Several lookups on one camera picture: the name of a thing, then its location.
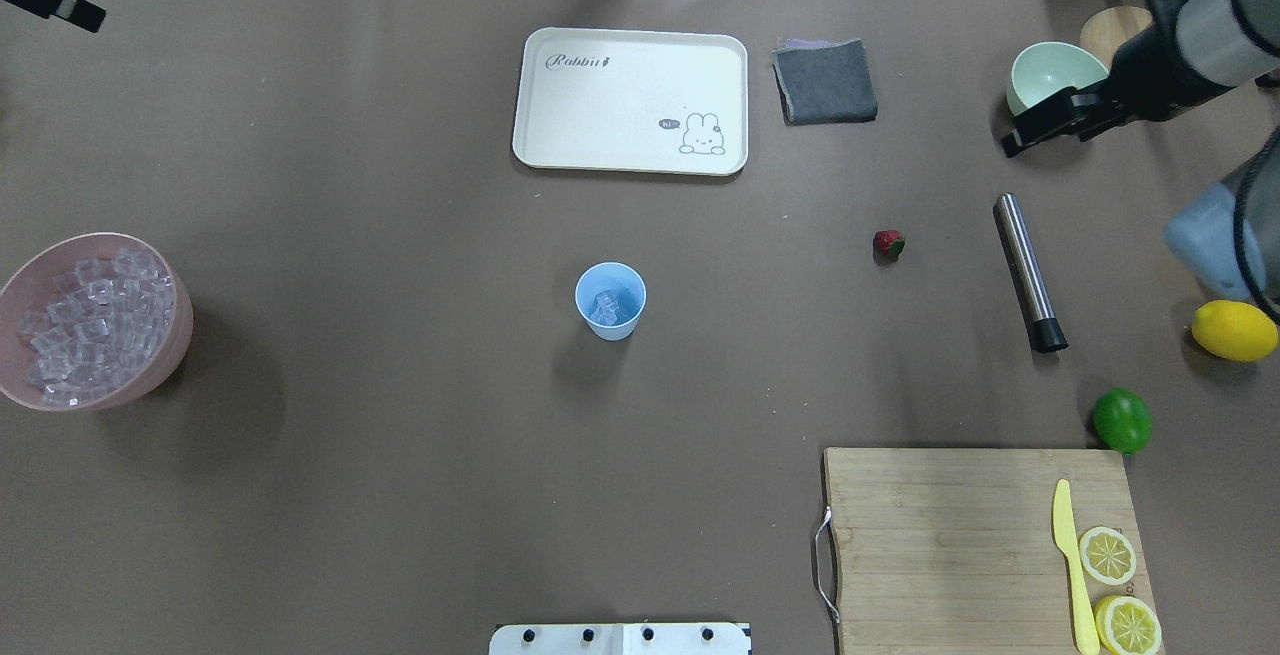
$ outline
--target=light green bowl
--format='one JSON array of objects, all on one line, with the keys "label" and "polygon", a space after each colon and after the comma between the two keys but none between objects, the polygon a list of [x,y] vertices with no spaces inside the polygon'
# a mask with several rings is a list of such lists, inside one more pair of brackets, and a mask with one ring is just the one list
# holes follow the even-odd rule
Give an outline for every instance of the light green bowl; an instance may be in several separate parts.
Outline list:
[{"label": "light green bowl", "polygon": [[1088,50],[1070,43],[1034,43],[1014,59],[1005,99],[1016,116],[1062,87],[1084,87],[1106,75],[1107,67]]}]

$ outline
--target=rabbit tray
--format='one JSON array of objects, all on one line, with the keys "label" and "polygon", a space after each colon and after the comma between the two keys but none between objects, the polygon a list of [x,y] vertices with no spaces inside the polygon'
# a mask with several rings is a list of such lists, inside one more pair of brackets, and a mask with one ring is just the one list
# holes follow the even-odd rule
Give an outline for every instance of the rabbit tray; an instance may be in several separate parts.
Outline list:
[{"label": "rabbit tray", "polygon": [[746,49],[544,27],[525,41],[511,148],[531,168],[732,175],[746,162]]}]

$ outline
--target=blue paper cup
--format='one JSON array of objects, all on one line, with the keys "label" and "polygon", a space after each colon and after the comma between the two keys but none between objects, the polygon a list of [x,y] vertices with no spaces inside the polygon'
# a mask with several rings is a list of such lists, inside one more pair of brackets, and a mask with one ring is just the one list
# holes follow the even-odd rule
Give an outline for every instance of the blue paper cup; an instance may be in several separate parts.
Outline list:
[{"label": "blue paper cup", "polygon": [[[618,298],[618,322],[599,324],[591,319],[595,308],[595,296],[600,292],[613,290]],[[645,292],[644,280],[640,272],[625,266],[625,264],[598,264],[582,272],[577,278],[577,287],[573,289],[573,301],[577,303],[577,312],[591,328],[591,333],[603,336],[604,340],[622,340],[631,335],[636,328],[640,313],[644,312]]]}]

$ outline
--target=rabbit cartoon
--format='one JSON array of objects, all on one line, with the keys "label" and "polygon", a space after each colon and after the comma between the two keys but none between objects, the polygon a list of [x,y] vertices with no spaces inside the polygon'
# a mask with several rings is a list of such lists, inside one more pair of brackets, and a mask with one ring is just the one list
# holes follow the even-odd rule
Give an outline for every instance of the rabbit cartoon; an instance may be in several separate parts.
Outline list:
[{"label": "rabbit cartoon", "polygon": [[681,154],[723,155],[724,134],[716,113],[690,113],[685,122],[685,141]]}]

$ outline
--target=lime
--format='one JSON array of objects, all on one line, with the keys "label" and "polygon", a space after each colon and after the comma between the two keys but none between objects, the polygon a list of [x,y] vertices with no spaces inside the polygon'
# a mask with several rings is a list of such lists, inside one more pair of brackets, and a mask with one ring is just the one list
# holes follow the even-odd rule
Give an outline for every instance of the lime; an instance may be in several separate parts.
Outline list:
[{"label": "lime", "polygon": [[1137,597],[1111,595],[1094,609],[1098,640],[1116,655],[1155,655],[1161,633],[1156,610]]},{"label": "lime", "polygon": [[1276,324],[1262,310],[1235,301],[1202,304],[1192,320],[1192,336],[1201,348],[1236,363],[1266,358],[1280,340]]},{"label": "lime", "polygon": [[1096,527],[1080,536],[1080,563],[1093,580],[1124,585],[1138,571],[1138,553],[1124,532]]},{"label": "lime", "polygon": [[1151,409],[1142,397],[1114,388],[1093,404],[1093,430],[1112,450],[1137,453],[1151,440]]}]

